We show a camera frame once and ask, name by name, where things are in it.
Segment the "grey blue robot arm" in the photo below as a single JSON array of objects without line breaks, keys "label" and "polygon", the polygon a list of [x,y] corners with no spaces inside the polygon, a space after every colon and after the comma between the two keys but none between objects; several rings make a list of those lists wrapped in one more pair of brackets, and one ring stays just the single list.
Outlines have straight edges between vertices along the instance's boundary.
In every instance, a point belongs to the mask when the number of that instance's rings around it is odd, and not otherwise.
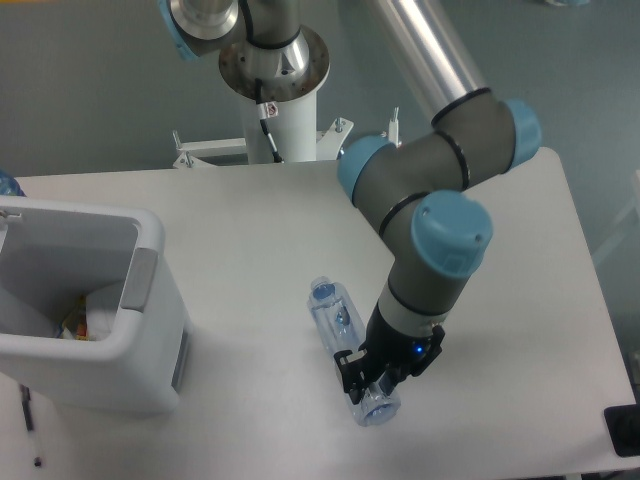
[{"label": "grey blue robot arm", "polygon": [[[329,69],[324,41],[296,1],[162,1],[185,59],[219,56],[240,96],[247,157],[284,164],[317,158],[316,116],[288,106],[312,100]],[[337,375],[352,403],[421,375],[441,353],[443,321],[480,266],[492,236],[467,189],[531,159],[541,143],[532,109],[498,101],[437,1],[373,1],[376,16],[431,132],[410,143],[369,136],[338,162],[339,182],[394,257],[363,343],[339,349]]]}]

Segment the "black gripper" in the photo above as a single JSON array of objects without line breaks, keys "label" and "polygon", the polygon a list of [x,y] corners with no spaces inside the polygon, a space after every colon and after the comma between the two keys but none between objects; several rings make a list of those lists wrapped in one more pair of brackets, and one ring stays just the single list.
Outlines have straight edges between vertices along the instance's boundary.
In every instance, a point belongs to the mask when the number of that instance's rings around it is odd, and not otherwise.
[{"label": "black gripper", "polygon": [[376,305],[366,327],[364,343],[357,351],[340,350],[333,355],[343,392],[359,404],[369,386],[380,380],[390,396],[409,376],[420,376],[442,353],[444,328],[436,325],[432,335],[412,337],[394,329]]}]

